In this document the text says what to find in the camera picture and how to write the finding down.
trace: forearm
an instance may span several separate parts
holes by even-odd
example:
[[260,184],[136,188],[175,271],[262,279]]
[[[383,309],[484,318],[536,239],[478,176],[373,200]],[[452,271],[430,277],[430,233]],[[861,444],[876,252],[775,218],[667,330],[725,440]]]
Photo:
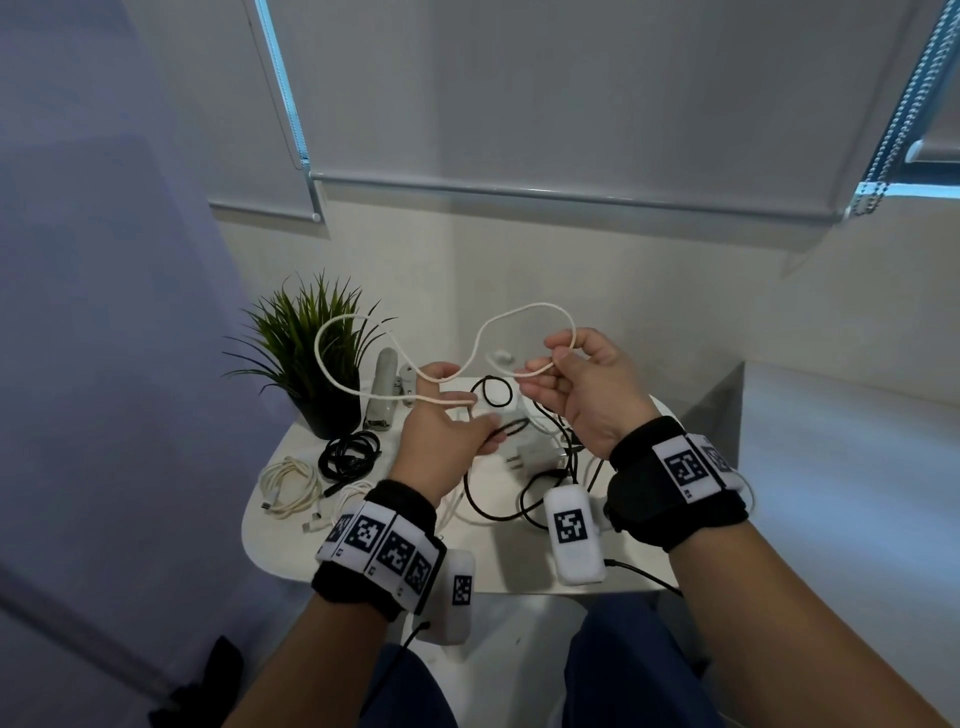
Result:
[[670,563],[752,726],[948,726],[748,522],[698,531]]
[[224,728],[356,725],[386,632],[370,605],[314,596]]

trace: left hand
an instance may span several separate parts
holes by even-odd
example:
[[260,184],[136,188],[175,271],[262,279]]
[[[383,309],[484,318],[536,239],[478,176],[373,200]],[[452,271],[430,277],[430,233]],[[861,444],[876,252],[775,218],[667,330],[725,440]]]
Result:
[[[459,372],[460,366],[435,361],[422,370],[435,379],[442,379]],[[475,394],[441,392],[439,384],[420,377],[417,378],[417,394],[438,400],[477,401]],[[434,508],[440,505],[442,497],[457,487],[474,457],[496,452],[500,443],[507,439],[501,432],[487,442],[490,433],[500,426],[499,415],[483,415],[468,423],[454,422],[446,414],[446,409],[449,407],[420,400],[414,403],[403,423],[394,466],[387,475],[423,495]]]

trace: blue pants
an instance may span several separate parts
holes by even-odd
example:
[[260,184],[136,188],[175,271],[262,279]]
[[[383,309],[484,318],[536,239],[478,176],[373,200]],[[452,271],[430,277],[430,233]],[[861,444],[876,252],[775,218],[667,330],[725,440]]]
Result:
[[[386,645],[372,684],[400,650]],[[666,627],[639,594],[597,600],[566,657],[564,728],[603,725],[723,728]],[[407,652],[360,721],[361,728],[456,728],[426,666]]]

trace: qr code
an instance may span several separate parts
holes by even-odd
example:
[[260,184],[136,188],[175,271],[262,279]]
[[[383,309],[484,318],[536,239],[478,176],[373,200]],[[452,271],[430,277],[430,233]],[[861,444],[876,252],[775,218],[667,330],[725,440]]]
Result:
[[414,555],[410,570],[407,571],[407,575],[403,577],[403,580],[410,585],[412,590],[421,595],[423,594],[423,589],[426,587],[427,581],[430,580],[430,571],[432,571],[430,562],[423,558],[423,554],[418,551]]
[[713,467],[718,471],[721,473],[729,473],[731,471],[731,467],[727,465],[727,461],[723,459],[723,455],[717,451],[717,448],[712,445],[704,445],[700,449],[704,452],[704,455],[707,456],[707,460],[713,463]]
[[454,575],[453,577],[453,606],[466,607],[470,604],[470,593],[473,591],[473,577],[469,575]]
[[376,555],[376,560],[400,576],[410,563],[410,557],[414,555],[414,551],[413,544],[398,535],[396,531],[391,531]]
[[344,531],[347,530],[347,526],[350,525],[350,519],[353,518],[351,513],[345,513],[340,519],[334,523],[333,528],[330,529],[330,533],[327,534],[326,539],[331,543],[334,541],[340,541],[340,537],[344,535]]
[[557,526],[557,541],[569,544],[571,541],[583,541],[587,537],[584,514],[578,508],[575,511],[563,511],[553,514],[553,523]]
[[370,553],[384,528],[386,528],[386,525],[380,521],[375,521],[369,516],[361,516],[347,534],[344,544]]
[[680,485],[692,483],[694,480],[707,477],[707,471],[700,460],[693,454],[693,450],[684,450],[671,455],[663,464],[669,469]]

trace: wristband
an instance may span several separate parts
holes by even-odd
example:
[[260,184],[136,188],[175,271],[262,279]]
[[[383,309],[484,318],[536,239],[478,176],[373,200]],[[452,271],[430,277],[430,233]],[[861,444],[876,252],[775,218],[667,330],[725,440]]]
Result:
[[419,614],[446,554],[433,536],[436,521],[421,494],[380,481],[330,530],[311,586],[329,602],[370,604],[387,621],[403,610]]
[[669,552],[701,528],[747,520],[746,484],[703,435],[672,417],[638,427],[613,449],[604,513],[617,531]]

